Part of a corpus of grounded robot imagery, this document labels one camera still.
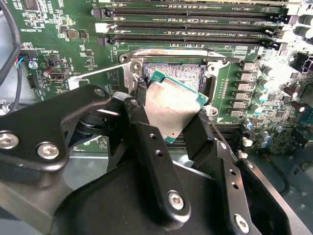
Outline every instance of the cable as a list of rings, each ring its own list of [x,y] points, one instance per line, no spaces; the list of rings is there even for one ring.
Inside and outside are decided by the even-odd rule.
[[[12,108],[10,109],[10,111],[6,115],[14,112],[19,105],[21,90],[22,90],[22,70],[21,70],[21,68],[17,68],[17,72],[18,72],[18,84],[17,84],[17,88],[16,88],[15,100],[13,102]]]
[[[283,197],[290,191],[290,182],[283,173],[283,171],[269,158],[267,154],[263,155],[268,163],[271,165],[276,174],[284,181],[285,187],[283,190],[279,191],[279,194]]]
[[[12,34],[12,40],[13,40],[12,52],[0,70],[0,86],[1,86],[3,84],[6,76],[8,75],[10,69],[14,65],[15,59],[18,57],[18,55],[20,53],[21,38],[20,38],[19,29],[18,29],[18,27],[17,27],[17,25],[13,19],[12,14],[10,13],[9,9],[7,8],[4,0],[0,0],[0,8],[3,11],[3,14],[6,18],[6,21],[9,24],[11,34]]]

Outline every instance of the green circuit board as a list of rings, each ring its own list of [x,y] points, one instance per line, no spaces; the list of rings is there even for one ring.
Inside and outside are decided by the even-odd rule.
[[[294,33],[284,49],[277,49],[273,46],[277,37],[273,38],[268,31],[277,32],[282,27],[289,27],[291,32],[295,32],[298,22],[290,23],[290,20],[287,23],[273,18],[296,16],[298,11],[290,12],[290,6],[301,9],[300,3],[8,0],[7,4],[21,31],[23,55],[35,52],[32,61],[36,62],[36,68],[27,66],[27,63],[25,66],[38,101],[69,91],[68,78],[117,64],[120,55],[126,52],[139,48],[205,49],[241,60],[219,70],[212,101],[218,114],[212,120],[220,126],[236,126],[249,118],[256,134],[250,152],[256,152],[260,147],[258,139],[264,131],[272,138],[267,147],[273,153],[281,154],[288,150],[287,145],[292,139],[290,133],[300,122],[302,113],[291,106],[291,99],[285,98],[282,88],[300,84],[299,96],[294,100],[301,103],[305,86],[312,82],[311,72],[301,74],[290,66],[296,54],[310,52],[311,45]],[[95,24],[99,23],[111,28],[101,28],[104,32],[97,32]],[[51,76],[43,76],[51,61],[57,64],[54,77],[52,73]],[[256,63],[253,71],[249,70],[255,74],[250,80],[252,85],[245,89],[248,93],[244,104],[231,114],[234,91],[238,89],[238,74],[244,70],[244,62]],[[147,58],[145,63],[205,65],[199,58]],[[259,81],[270,78],[262,68],[271,64],[287,66],[288,72],[297,73],[297,76],[282,75],[274,88],[264,89]],[[86,77],[79,84],[89,83],[104,88],[110,94],[128,92],[122,68]],[[258,91],[272,95],[272,98],[262,103],[255,96]],[[263,109],[262,113],[255,113],[251,109],[253,104],[258,104]],[[106,140],[101,137],[74,150],[107,151]]]

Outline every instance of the silver screw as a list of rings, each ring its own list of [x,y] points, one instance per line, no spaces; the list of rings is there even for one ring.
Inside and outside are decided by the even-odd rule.
[[[220,142],[220,146],[221,146],[223,149],[227,149],[226,145],[225,145],[223,142]]]
[[[138,103],[138,101],[135,100],[135,99],[132,99],[132,100],[131,100],[131,103],[132,103],[134,106],[137,106],[137,107],[140,106],[140,104]]]
[[[11,133],[0,134],[0,148],[1,149],[11,149],[18,145],[20,142],[16,135]]]
[[[106,94],[104,93],[103,90],[101,89],[94,89],[94,92],[98,95],[98,96],[102,96],[104,97]]]
[[[283,132],[283,127],[278,126],[278,127],[276,127],[275,131],[276,131],[277,133],[281,133],[281,132]]]
[[[37,153],[40,157],[51,160],[56,158],[60,151],[54,144],[44,143],[37,148]]]
[[[235,214],[235,222],[236,222],[237,226],[240,228],[240,230],[243,231],[243,233],[245,233],[245,234],[249,233],[249,231],[250,231],[249,225],[245,221],[245,219],[243,219],[241,217],[241,215]]]
[[[31,69],[31,70],[36,70],[38,68],[38,64],[36,61],[29,61],[28,62],[28,67]]]
[[[168,200],[173,208],[176,210],[181,210],[184,207],[184,200],[176,192],[170,192],[168,194]]]
[[[253,168],[253,164],[251,162],[249,162],[248,160],[246,160],[246,164],[252,169]]]

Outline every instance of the capacitor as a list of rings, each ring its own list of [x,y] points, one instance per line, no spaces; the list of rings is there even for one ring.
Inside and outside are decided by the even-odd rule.
[[[300,88],[301,88],[301,85],[299,83],[296,83],[293,87],[293,90],[298,93]]]
[[[268,96],[264,94],[262,91],[259,91],[255,94],[255,97],[261,102],[265,102],[268,99]]]
[[[246,128],[249,128],[249,129],[251,129],[253,127],[253,125],[249,119],[244,120],[244,125]]]
[[[313,16],[310,16],[310,15],[301,16],[300,23],[313,26]]]
[[[267,141],[264,141],[262,138],[259,139],[259,143],[261,145],[261,148],[266,148],[268,142]]]
[[[269,77],[274,77],[276,72],[271,66],[266,66],[263,69],[263,73]]]
[[[294,107],[296,109],[296,111],[298,111],[300,113],[305,110],[305,107],[297,101],[291,102],[291,105],[292,105],[292,107]]]
[[[48,68],[46,68],[43,71],[43,76],[44,77],[49,77],[50,73],[53,71],[54,67],[53,66],[49,66]]]
[[[266,78],[261,79],[259,81],[259,85],[261,87],[263,87],[264,89],[270,89],[272,87],[272,84],[273,84],[273,82],[271,80],[266,79]]]
[[[255,114],[261,114],[263,109],[260,107],[260,105],[258,104],[252,104],[251,106],[251,110],[255,113]]]
[[[265,142],[268,142],[270,140],[270,136],[268,134],[267,131],[264,131],[261,133],[261,138],[265,141]]]
[[[298,96],[298,93],[295,92],[293,89],[291,89],[290,87],[286,87],[284,88],[284,92],[287,94],[287,95],[290,95],[292,98],[296,98]]]
[[[299,27],[297,28],[298,35],[305,39],[313,38],[313,28]]]

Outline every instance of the black plastic bracket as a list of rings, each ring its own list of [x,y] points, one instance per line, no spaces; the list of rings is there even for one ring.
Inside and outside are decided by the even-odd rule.
[[[16,146],[0,149],[0,179],[50,185],[67,164],[77,122],[90,111],[106,108],[110,99],[98,86],[87,85],[0,117],[0,134],[18,138]],[[59,154],[50,160],[40,157],[37,149],[43,143],[56,146]]]

